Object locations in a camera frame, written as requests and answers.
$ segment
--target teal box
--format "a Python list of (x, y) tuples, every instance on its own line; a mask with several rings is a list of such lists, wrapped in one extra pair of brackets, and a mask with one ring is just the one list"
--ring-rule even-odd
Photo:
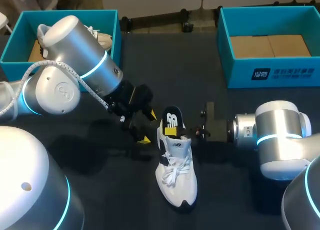
[[(235, 57), (230, 37), (270, 35), (302, 35), (311, 57)], [(320, 86), (320, 15), (313, 6), (222, 8), (217, 44), (228, 88)]]
[(92, 26), (93, 29), (112, 36), (111, 58), (119, 66), (121, 30), (118, 11), (25, 11), (21, 13), (0, 58), (1, 67), (9, 81), (20, 80), (28, 67), (33, 64), (28, 62), (28, 59), (37, 39), (38, 25), (52, 26), (69, 15), (78, 17), (88, 27)]

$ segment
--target white cable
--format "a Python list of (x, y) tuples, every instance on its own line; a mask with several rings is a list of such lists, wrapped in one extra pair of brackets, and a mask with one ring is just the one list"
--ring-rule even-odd
[(17, 100), (20, 96), (21, 90), (26, 82), (26, 80), (28, 79), (29, 75), (31, 74), (31, 72), (36, 69), (39, 66), (58, 66), (62, 69), (67, 70), (69, 73), (71, 73), (78, 81), (81, 85), (83, 85), (83, 87), (94, 97), (96, 98), (102, 105), (103, 107), (105, 107), (106, 109), (108, 109), (108, 104), (107, 102), (105, 102), (103, 99), (101, 99), (84, 81), (83, 79), (81, 79), (81, 77), (66, 63), (63, 62), (57, 62), (57, 61), (39, 61), (36, 62), (34, 64), (32, 64), (27, 71), (24, 73), (20, 84), (18, 86), (18, 89), (15, 93), (15, 98), (12, 99), (12, 101), (9, 103), (9, 105), (4, 108), (2, 111), (0, 111), (0, 117), (5, 114), (8, 110), (10, 110), (10, 108), (14, 105), (15, 100)]

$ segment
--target floor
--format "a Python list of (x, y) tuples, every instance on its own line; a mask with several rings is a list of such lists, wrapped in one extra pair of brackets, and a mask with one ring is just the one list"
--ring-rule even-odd
[[(102, 0), (59, 0), (59, 4), (65, 9), (103, 9)], [(193, 24), (193, 32), (214, 32), (216, 30), (213, 20), (213, 12), (211, 10), (198, 9), (191, 11), (188, 22)], [(170, 24), (157, 27), (141, 28), (131, 31), (134, 34), (148, 33), (182, 33), (181, 24)]]

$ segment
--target black table surface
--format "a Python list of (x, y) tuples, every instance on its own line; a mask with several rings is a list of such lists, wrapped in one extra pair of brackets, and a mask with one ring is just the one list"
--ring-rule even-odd
[[(7, 40), (0, 37), (0, 48)], [(156, 114), (160, 116), (167, 105), (177, 105), (187, 127), (200, 123), (200, 110), (207, 101), (215, 102), (216, 118), (227, 119), (254, 113), (267, 101), (288, 100), (308, 114), (313, 132), (320, 131), (320, 88), (228, 90), (214, 34), (123, 35), (121, 58), (125, 77), (153, 90)], [(194, 158), (196, 207), (189, 214), (174, 211), (156, 182), (157, 146), (135, 144), (121, 132), (118, 120), (82, 93), (78, 107), (69, 114), (21, 117), (6, 125), (33, 134), (55, 158), (83, 202), (85, 230), (284, 229), (279, 214), (262, 213), (266, 202), (276, 199), (274, 204), (279, 205), (279, 196), (273, 195), (268, 183), (253, 178), (252, 188), (245, 167), (214, 163), (227, 151), (225, 144), (207, 147), (205, 151), (215, 154), (201, 164)], [(158, 123), (150, 125), (153, 136)]]

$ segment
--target robotic arm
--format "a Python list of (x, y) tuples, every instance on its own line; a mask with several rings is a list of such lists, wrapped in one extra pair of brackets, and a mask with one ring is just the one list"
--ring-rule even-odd
[[(220, 122), (214, 120), (210, 103), (203, 114), (205, 124), (201, 133), (215, 134), (212, 129)], [(229, 143), (239, 150), (257, 150), (265, 177), (293, 180), (281, 203), (286, 229), (320, 229), (320, 133), (311, 135), (308, 116), (291, 102), (271, 101), (259, 106), (255, 114), (237, 114), (224, 125)], [(215, 134), (206, 139), (222, 137)]]
[[(31, 66), (21, 81), (0, 84), (0, 122), (18, 114), (68, 113), (79, 102), (80, 82), (110, 113), (121, 116), (123, 130), (135, 141), (150, 142), (132, 119), (141, 110), (150, 121), (156, 120), (151, 90), (124, 80), (122, 71), (77, 17), (67, 16), (52, 27), (40, 25), (38, 39), (48, 51), (47, 60)], [(39, 70), (30, 77), (37, 66)]]

